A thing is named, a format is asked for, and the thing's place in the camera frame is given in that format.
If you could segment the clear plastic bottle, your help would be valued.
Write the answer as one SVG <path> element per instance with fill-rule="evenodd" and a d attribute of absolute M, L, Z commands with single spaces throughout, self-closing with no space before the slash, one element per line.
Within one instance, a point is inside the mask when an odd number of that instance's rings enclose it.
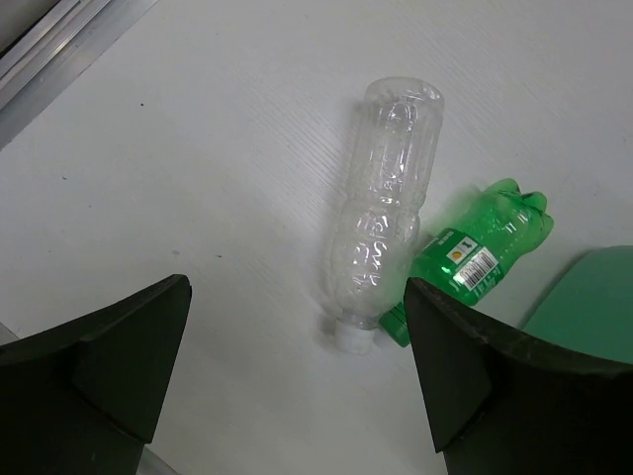
<path fill-rule="evenodd" d="M 444 98 L 412 77 L 371 83 L 359 109 L 330 285 L 336 346 L 365 355 L 380 318 L 402 298 L 443 122 Z"/>

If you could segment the green plastic bottle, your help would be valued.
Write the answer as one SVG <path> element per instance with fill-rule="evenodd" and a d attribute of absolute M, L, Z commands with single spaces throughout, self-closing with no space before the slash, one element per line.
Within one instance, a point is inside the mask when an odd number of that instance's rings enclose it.
<path fill-rule="evenodd" d="M 543 193 L 523 193 L 511 178 L 492 184 L 424 247 L 409 276 L 466 306 L 477 305 L 552 232 L 547 204 Z"/>

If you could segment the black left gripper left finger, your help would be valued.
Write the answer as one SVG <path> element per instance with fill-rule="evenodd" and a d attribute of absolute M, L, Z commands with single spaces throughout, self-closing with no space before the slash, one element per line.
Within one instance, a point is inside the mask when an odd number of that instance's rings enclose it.
<path fill-rule="evenodd" d="M 172 474 L 149 449 L 192 301 L 173 274 L 111 306 L 1 342 L 4 474 Z"/>

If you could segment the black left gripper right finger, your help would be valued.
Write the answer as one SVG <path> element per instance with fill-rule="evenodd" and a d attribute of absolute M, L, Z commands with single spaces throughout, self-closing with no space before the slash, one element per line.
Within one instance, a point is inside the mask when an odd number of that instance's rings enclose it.
<path fill-rule="evenodd" d="M 628 474 L 632 367 L 566 349 L 406 286 L 435 450 L 451 474 Z"/>

